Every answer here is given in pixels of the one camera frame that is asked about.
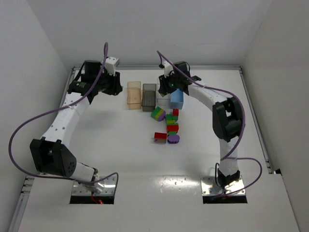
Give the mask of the green lime purple lego block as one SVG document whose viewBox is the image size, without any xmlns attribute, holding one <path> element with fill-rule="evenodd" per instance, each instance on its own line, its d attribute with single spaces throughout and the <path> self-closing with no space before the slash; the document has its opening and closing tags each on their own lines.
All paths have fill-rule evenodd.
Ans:
<svg viewBox="0 0 309 232">
<path fill-rule="evenodd" d="M 156 121 L 163 121 L 166 118 L 166 111 L 160 107 L 156 107 L 151 112 L 151 117 L 155 119 Z"/>
</svg>

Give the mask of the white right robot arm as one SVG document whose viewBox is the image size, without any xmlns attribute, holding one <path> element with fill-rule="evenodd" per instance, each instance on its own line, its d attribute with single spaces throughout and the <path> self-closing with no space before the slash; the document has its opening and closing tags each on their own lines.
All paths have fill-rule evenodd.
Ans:
<svg viewBox="0 0 309 232">
<path fill-rule="evenodd" d="M 226 187 L 240 178 L 237 146 L 243 135 L 243 106 L 238 98 L 226 97 L 211 88 L 196 75 L 192 76 L 185 62 L 159 64 L 163 75 L 159 76 L 159 93 L 162 96 L 180 90 L 199 100 L 212 113 L 212 129 L 219 139 L 220 162 L 215 168 L 215 183 L 226 193 Z"/>
</svg>

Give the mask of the red lego brick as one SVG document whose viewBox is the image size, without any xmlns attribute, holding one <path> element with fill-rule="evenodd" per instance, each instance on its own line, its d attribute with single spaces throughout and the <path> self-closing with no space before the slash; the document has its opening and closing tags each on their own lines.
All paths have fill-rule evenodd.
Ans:
<svg viewBox="0 0 309 232">
<path fill-rule="evenodd" d="M 166 141 L 167 140 L 167 133 L 162 133 L 162 132 L 155 132 L 154 133 L 154 140 L 155 141 Z"/>
</svg>

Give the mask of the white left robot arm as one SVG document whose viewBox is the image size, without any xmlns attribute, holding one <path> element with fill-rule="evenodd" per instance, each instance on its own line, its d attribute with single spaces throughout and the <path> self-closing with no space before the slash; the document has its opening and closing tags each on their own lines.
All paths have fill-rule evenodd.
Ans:
<svg viewBox="0 0 309 232">
<path fill-rule="evenodd" d="M 92 182 L 97 169 L 82 164 L 70 152 L 70 139 L 87 107 L 100 92 L 116 96 L 122 92 L 120 73 L 116 71 L 119 59 L 108 57 L 105 65 L 86 60 L 70 83 L 63 106 L 50 128 L 41 139 L 30 143 L 30 151 L 38 172 Z"/>
</svg>

